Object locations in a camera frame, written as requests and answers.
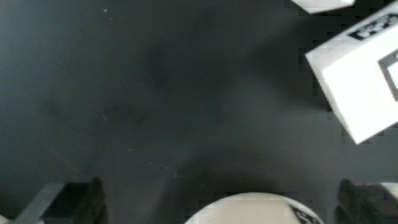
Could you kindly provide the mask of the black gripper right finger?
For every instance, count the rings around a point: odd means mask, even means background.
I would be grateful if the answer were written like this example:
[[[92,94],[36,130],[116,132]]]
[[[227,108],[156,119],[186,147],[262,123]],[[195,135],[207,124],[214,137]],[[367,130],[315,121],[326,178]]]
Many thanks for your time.
[[[339,183],[333,224],[398,224],[398,183]]]

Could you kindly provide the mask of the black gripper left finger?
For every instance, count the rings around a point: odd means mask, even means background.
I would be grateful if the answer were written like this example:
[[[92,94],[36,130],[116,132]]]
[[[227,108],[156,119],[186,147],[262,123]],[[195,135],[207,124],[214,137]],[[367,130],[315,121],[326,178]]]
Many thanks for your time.
[[[0,215],[0,224],[108,224],[100,180],[45,184],[19,215]]]

